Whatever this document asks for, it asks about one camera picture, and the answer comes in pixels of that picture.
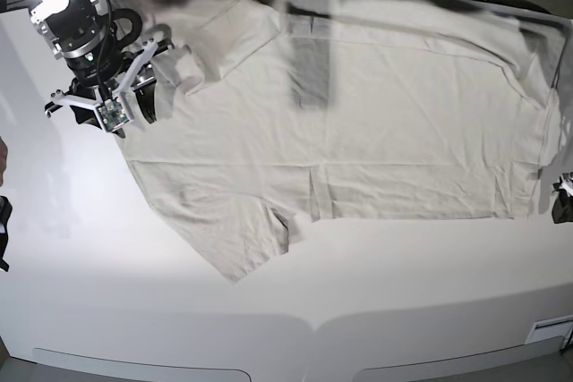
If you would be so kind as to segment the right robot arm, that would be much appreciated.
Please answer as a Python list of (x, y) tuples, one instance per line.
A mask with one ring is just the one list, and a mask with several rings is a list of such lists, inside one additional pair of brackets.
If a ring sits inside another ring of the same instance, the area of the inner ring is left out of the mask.
[(134, 120), (129, 103), (134, 98), (143, 118), (156, 121), (151, 60), (169, 42), (148, 38), (140, 50), (129, 50), (142, 34), (137, 12), (115, 8), (111, 0), (1, 0), (1, 10), (8, 12), (12, 4), (28, 10), (36, 32), (74, 75), (68, 90), (51, 94), (47, 117), (69, 107), (76, 123), (123, 137)]

